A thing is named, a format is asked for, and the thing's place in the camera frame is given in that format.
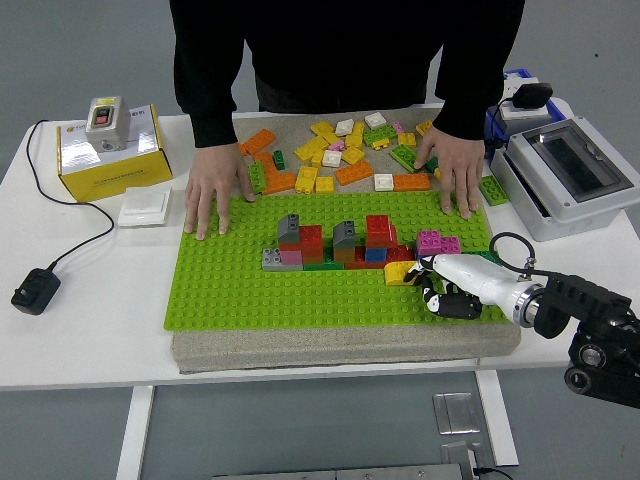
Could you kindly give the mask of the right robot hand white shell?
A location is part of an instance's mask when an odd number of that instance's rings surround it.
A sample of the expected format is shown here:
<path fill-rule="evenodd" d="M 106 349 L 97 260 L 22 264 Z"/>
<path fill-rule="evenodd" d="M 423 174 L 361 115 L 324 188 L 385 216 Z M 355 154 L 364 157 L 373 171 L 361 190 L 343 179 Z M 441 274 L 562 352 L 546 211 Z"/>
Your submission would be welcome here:
<path fill-rule="evenodd" d="M 542 285 L 519 281 L 509 271 L 481 256 L 438 254 L 419 259 L 404 280 L 422 288 L 430 312 L 445 318 L 473 320 L 485 305 L 498 306 L 514 324 L 528 328 L 525 310 Z"/>

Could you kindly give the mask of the person's left hand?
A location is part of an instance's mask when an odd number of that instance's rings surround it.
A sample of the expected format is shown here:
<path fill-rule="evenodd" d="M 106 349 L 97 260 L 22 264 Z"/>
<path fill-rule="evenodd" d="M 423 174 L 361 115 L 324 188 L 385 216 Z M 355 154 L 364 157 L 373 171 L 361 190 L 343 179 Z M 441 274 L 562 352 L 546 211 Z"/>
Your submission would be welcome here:
<path fill-rule="evenodd" d="M 479 206 L 479 182 L 482 178 L 485 148 L 482 140 L 461 139 L 432 126 L 419 146 L 415 169 L 421 169 L 432 151 L 440 169 L 440 205 L 444 213 L 455 202 L 459 215 L 469 220 Z"/>

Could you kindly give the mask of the person's right hand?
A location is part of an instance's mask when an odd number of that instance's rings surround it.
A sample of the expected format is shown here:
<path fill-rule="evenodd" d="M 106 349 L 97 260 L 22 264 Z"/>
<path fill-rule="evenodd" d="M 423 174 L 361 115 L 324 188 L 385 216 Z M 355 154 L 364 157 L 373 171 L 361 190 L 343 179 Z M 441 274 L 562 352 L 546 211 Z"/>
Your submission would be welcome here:
<path fill-rule="evenodd" d="M 246 201 L 255 201 L 248 167 L 237 143 L 197 148 L 185 190 L 184 232 L 194 233 L 197 240 L 204 240 L 215 205 L 218 233 L 226 234 L 230 227 L 230 199 L 235 183 Z"/>

